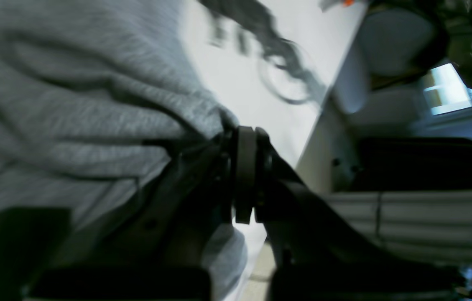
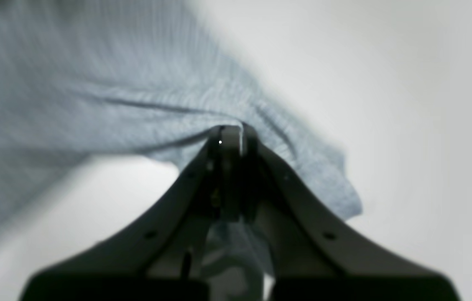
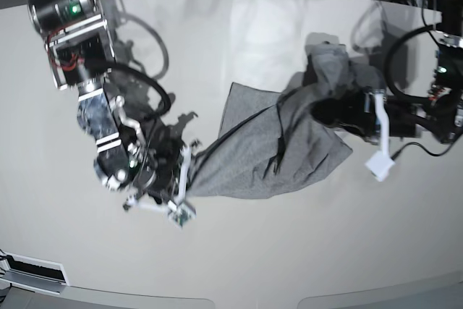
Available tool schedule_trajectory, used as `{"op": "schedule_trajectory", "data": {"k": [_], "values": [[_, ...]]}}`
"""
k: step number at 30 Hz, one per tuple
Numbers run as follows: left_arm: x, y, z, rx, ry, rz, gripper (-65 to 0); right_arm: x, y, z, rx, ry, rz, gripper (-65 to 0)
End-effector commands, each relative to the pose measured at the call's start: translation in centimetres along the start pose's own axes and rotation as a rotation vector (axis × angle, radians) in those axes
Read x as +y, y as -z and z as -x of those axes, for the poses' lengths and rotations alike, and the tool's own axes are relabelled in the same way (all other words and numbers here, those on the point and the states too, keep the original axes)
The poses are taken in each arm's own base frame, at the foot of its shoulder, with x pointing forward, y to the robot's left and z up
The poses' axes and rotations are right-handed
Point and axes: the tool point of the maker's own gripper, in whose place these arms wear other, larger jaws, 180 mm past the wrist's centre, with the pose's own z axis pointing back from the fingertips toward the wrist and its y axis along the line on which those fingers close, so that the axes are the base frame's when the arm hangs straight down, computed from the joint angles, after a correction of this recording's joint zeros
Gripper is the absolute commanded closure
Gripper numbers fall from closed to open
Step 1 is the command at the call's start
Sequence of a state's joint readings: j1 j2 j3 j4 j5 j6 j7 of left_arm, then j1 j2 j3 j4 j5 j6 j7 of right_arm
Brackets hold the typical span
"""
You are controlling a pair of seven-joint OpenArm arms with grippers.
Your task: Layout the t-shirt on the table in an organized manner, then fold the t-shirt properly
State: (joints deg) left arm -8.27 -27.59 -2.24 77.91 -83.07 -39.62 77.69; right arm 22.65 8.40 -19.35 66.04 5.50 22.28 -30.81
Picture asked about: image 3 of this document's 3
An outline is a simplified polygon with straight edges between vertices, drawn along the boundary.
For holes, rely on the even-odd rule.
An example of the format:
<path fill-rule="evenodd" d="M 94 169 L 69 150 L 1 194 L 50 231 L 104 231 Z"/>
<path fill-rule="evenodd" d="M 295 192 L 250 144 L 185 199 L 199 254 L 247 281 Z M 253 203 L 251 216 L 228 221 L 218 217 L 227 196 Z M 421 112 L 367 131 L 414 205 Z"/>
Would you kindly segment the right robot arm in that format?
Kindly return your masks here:
<path fill-rule="evenodd" d="M 77 121 L 95 141 L 95 172 L 110 190 L 132 188 L 157 204 L 186 196 L 191 150 L 162 117 L 171 98 L 156 80 L 119 62 L 101 0 L 26 0 L 43 40 L 54 84 L 78 92 Z"/>

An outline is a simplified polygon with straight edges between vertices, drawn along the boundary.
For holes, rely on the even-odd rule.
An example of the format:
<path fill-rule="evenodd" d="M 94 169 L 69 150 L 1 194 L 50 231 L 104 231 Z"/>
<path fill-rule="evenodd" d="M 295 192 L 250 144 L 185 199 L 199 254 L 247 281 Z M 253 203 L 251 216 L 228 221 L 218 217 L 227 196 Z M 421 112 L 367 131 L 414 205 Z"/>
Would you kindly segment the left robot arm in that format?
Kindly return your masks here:
<path fill-rule="evenodd" d="M 397 39 L 383 63 L 383 77 L 390 95 L 383 97 L 390 137 L 417 138 L 427 130 L 442 144 L 462 136 L 462 0 L 425 0 L 425 7 L 441 15 L 439 23 L 424 22 Z M 436 69 L 426 96 L 400 90 L 393 76 L 393 61 L 399 50 L 419 35 L 437 34 Z M 370 142 L 379 139 L 380 119 L 375 112 L 373 89 L 327 98 L 312 109 L 313 118 L 326 127 L 339 128 Z"/>

